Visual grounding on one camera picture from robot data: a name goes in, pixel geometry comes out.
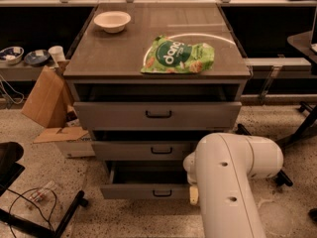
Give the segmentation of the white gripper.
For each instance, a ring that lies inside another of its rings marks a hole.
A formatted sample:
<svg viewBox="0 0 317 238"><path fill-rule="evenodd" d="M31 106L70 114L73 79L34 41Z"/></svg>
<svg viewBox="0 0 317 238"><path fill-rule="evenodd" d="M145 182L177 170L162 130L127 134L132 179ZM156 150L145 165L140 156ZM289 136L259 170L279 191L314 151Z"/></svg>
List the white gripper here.
<svg viewBox="0 0 317 238"><path fill-rule="evenodd" d="M183 167L187 173L187 181L190 184L197 184L196 177L196 154L191 153L183 160ZM192 205L197 205L199 201L199 192L196 185L189 188L189 201Z"/></svg>

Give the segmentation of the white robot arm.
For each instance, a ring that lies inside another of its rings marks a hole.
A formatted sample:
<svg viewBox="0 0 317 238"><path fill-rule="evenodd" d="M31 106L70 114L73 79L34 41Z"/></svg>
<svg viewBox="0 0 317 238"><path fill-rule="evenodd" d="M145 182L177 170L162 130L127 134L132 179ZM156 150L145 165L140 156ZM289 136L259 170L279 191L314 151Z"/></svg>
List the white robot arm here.
<svg viewBox="0 0 317 238"><path fill-rule="evenodd" d="M258 136L213 133L183 161L192 204L199 204L205 238L266 238L249 185L272 178L283 154L274 141Z"/></svg>

